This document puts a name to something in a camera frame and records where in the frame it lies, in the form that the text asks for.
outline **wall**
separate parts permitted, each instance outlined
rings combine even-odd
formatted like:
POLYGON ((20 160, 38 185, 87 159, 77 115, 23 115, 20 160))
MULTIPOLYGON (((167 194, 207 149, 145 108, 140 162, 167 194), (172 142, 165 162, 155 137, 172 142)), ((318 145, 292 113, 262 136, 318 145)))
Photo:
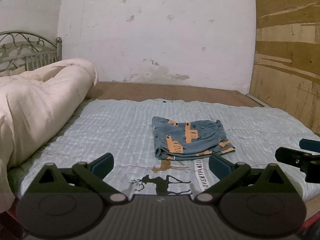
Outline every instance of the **wall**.
POLYGON ((62 0, 63 58, 100 81, 249 91, 255 0, 62 0))
POLYGON ((320 133, 320 0, 256 0, 250 94, 320 133))
POLYGON ((61 0, 0 0, 0 32, 25 30, 54 41, 61 0))

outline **clothing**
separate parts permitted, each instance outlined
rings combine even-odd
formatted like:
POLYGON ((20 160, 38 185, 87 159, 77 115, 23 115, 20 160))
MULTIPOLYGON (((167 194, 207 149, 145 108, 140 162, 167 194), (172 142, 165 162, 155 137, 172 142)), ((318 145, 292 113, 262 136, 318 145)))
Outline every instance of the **clothing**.
POLYGON ((154 116, 152 128, 155 156, 160 160, 195 160, 235 151, 220 120, 178 123, 154 116))

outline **yellow wooden wall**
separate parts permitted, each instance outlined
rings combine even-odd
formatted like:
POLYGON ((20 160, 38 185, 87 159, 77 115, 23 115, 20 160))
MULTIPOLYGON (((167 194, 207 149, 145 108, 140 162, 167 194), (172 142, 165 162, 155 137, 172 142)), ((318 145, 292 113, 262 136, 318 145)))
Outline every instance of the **yellow wooden wall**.
POLYGON ((256 0, 250 94, 320 133, 320 0, 256 0))

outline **metal ball finial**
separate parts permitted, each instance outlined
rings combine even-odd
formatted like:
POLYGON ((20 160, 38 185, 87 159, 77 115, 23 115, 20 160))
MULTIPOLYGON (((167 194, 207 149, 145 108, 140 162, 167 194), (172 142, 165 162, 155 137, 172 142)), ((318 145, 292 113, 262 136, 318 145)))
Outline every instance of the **metal ball finial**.
POLYGON ((61 43, 61 42, 62 42, 62 38, 57 37, 57 38, 56 38, 56 43, 61 43))

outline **pillow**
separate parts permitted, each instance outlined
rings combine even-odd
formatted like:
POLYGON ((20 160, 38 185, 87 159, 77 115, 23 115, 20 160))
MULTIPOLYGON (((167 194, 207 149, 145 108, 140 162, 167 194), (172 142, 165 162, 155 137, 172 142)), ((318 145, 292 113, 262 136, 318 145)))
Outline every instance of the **pillow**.
POLYGON ((17 68, 17 69, 14 69, 14 70, 6 70, 6 71, 0 72, 0 77, 9 77, 9 76, 13 76, 13 75, 18 75, 18 74, 21 74, 25 71, 26 71, 26 68, 24 66, 17 68))

